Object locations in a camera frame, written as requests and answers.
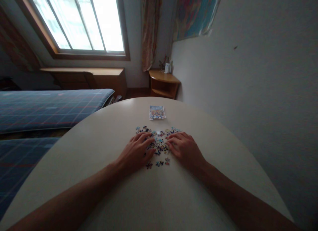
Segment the patterned curtain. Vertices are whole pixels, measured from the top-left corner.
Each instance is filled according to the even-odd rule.
[[[0,7],[0,45],[21,71],[37,71],[40,63],[18,30]]]
[[[151,68],[157,49],[161,0],[141,0],[142,70]]]

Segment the bed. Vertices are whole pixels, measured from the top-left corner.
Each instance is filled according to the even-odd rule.
[[[72,128],[101,109],[112,89],[1,91],[0,134]]]
[[[0,221],[28,175],[58,139],[0,141]]]

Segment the white oval table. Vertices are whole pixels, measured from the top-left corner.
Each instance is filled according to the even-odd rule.
[[[149,106],[163,105],[166,119],[149,120]],[[47,152],[8,208],[5,230],[62,191],[115,160],[135,127],[172,126],[193,136],[208,162],[287,218],[274,185],[246,147],[222,124],[185,103],[158,97],[127,99],[81,121]],[[236,230],[203,185],[171,156],[170,166],[141,169],[108,195],[81,230]]]

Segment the hand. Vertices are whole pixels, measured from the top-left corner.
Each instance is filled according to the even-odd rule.
[[[170,151],[190,172],[194,173],[207,164],[192,136],[181,132],[170,135],[168,139],[167,145]]]
[[[146,137],[150,136],[151,133],[138,133],[136,136],[132,137],[123,152],[115,161],[115,164],[125,176],[136,172],[141,167],[144,167],[153,157],[156,149],[153,148],[146,152],[146,148],[155,140],[153,138],[149,138],[144,141]]]

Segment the window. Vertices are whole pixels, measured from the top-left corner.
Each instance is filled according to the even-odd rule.
[[[130,60],[123,0],[16,0],[55,59]]]

